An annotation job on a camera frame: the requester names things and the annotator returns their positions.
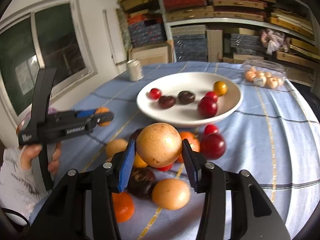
blue tablecloth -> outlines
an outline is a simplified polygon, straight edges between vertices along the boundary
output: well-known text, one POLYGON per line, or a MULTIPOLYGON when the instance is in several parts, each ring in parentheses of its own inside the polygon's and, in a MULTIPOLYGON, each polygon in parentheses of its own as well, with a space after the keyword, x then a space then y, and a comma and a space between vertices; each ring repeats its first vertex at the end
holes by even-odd
MULTIPOLYGON (((179 62, 150 65, 143 71, 142 80, 130 82, 128 74, 123 73, 74 106, 74 109, 106 106, 113 111, 115 119, 108 127, 96 127, 91 135, 62 143, 56 182, 71 168, 95 169, 106 160, 103 150, 106 143, 114 138, 128 139, 137 128, 155 122, 139 112, 136 104, 137 94, 149 82, 178 72, 217 73, 238 83, 244 99, 233 114, 217 123, 227 150, 213 162, 226 171, 249 170, 272 200, 293 238, 320 199, 320 126, 302 95, 289 81, 281 91, 245 84, 240 65, 227 63, 179 62)), ((203 129, 199 127, 196 132, 202 133, 203 129)), ((168 172, 154 172, 158 180, 174 178, 179 168, 180 164, 176 163, 168 172)), ((185 169, 180 179, 188 182, 185 169)), ((122 239, 196 238, 204 194, 192 192, 190 202, 177 211, 159 210, 151 201, 135 197, 133 200, 133 217, 119 224, 122 239), (150 226, 153 216, 157 219, 150 226)), ((36 206, 31 221, 43 203, 44 200, 36 206)), ((227 193, 225 239, 230 237, 230 228, 231 202, 227 193)))

can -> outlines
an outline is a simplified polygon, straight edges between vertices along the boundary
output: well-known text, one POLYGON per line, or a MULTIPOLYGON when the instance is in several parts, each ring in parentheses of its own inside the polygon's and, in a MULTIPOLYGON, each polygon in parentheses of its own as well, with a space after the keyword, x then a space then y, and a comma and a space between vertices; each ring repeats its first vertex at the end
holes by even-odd
POLYGON ((135 82, 143 78, 143 71, 140 60, 129 60, 126 67, 129 73, 130 81, 135 82))

white fuzzy sleeve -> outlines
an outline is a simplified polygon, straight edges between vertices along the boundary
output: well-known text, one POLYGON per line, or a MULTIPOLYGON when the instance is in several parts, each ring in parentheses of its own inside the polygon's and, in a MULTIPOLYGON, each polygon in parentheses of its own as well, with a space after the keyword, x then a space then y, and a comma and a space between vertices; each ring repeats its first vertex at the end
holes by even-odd
MULTIPOLYGON (((22 150, 9 148, 4 150, 3 164, 0 169, 0 206, 15 210, 29 219, 34 206, 47 195, 39 194, 32 170, 22 170, 20 155, 22 150)), ((10 218, 20 225, 26 222, 15 216, 10 218)))

window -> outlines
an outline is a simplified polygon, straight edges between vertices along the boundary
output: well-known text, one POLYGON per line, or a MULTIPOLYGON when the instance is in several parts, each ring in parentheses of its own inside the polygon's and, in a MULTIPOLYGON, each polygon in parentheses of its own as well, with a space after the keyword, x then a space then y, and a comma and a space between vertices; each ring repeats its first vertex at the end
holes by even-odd
POLYGON ((31 108, 39 68, 56 67, 52 97, 95 74, 77 0, 48 0, 0 22, 1 99, 14 124, 31 108))

metal screw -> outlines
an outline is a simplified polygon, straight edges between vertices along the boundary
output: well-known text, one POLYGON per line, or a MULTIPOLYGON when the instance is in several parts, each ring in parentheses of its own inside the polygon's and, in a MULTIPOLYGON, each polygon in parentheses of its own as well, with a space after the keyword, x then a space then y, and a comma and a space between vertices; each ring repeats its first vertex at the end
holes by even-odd
POLYGON ((105 169, 110 169, 112 167, 112 163, 110 162, 105 162, 102 167, 104 167, 105 169))
POLYGON ((76 173, 77 173, 77 171, 74 169, 68 171, 69 176, 74 176, 76 173))
POLYGON ((245 177, 249 177, 249 175, 250 175, 249 171, 247 171, 247 170, 242 170, 240 173, 242 176, 245 176, 245 177))
POLYGON ((213 163, 207 162, 207 163, 205 164, 205 166, 206 166, 206 168, 208 168, 208 169, 214 169, 214 164, 213 164, 213 163))

